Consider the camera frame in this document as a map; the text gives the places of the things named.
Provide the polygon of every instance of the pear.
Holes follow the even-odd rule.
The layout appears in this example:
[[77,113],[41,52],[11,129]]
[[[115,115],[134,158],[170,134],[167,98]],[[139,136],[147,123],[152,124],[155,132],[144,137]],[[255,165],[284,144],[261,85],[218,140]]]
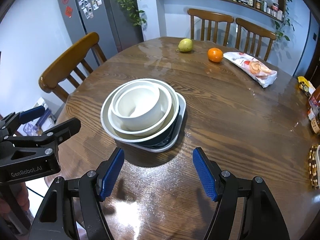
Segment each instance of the pear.
[[180,41],[178,46],[178,51],[180,52],[189,52],[193,49],[193,42],[191,39],[183,39]]

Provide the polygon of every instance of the table surface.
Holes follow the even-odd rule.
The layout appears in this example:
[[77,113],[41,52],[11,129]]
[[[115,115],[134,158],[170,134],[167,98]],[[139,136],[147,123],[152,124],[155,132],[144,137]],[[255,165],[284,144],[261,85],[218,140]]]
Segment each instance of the table surface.
[[[263,177],[291,240],[299,239],[320,208],[320,195],[307,172],[308,150],[319,140],[311,132],[306,96],[297,80],[265,63],[278,71],[278,78],[263,89],[228,60],[212,63],[206,55],[212,47],[235,49],[194,41],[192,52],[179,53],[180,40],[162,37],[118,53],[68,97],[58,121],[77,117],[82,127],[59,146],[60,175],[72,179],[95,170],[120,146],[125,162],[111,197],[102,204],[114,238],[202,240],[216,206],[192,163],[192,150],[202,147],[210,160],[236,177]],[[100,123],[109,93],[139,78],[165,81],[187,102],[178,141],[165,153],[116,143]],[[237,239],[242,206],[239,198],[230,239]],[[81,219],[78,203],[76,214]]]

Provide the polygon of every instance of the white tray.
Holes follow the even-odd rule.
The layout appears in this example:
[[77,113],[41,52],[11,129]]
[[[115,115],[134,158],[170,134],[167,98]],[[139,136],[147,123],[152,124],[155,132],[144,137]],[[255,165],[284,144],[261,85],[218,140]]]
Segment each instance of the white tray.
[[181,125],[182,125],[183,116],[184,116],[184,113],[186,112],[186,100],[179,93],[177,93],[177,95],[178,95],[179,106],[180,106],[179,117],[178,117],[178,120],[177,120],[177,123],[176,123],[176,127],[174,128],[171,141],[165,147],[162,147],[162,148],[159,148],[159,149],[149,149],[147,147],[140,146],[140,145],[137,145],[137,144],[134,144],[134,143],[126,143],[126,142],[122,142],[122,143],[131,145],[133,147],[136,147],[136,148],[139,148],[139,149],[142,149],[142,150],[153,152],[153,153],[160,153],[160,152],[165,152],[166,150],[169,150],[176,143],[176,141],[178,139],[180,128],[181,128]]

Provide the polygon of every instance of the tangerine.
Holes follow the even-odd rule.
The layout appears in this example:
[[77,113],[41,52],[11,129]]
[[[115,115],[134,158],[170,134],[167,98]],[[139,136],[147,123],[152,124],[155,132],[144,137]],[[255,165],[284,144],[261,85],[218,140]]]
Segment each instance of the tangerine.
[[221,49],[211,48],[208,50],[208,59],[212,62],[219,63],[223,59]]

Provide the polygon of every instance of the hanging plant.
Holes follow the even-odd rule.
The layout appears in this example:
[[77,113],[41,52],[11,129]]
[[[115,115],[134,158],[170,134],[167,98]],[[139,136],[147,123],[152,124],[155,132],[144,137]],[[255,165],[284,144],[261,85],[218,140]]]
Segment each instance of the hanging plant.
[[293,28],[294,31],[294,26],[291,24],[289,17],[289,8],[288,8],[288,3],[292,2],[292,0],[286,0],[285,3],[285,10],[283,13],[283,22],[278,23],[278,21],[275,21],[275,25],[276,25],[276,42],[280,41],[282,38],[285,38],[287,41],[290,41],[289,37],[287,35],[284,35],[284,30],[286,26],[288,26],[289,28]]
[[138,10],[137,0],[117,0],[120,6],[128,11],[130,21],[133,23],[133,26],[141,26],[147,21],[144,18],[141,18],[140,14],[144,13],[142,10]]

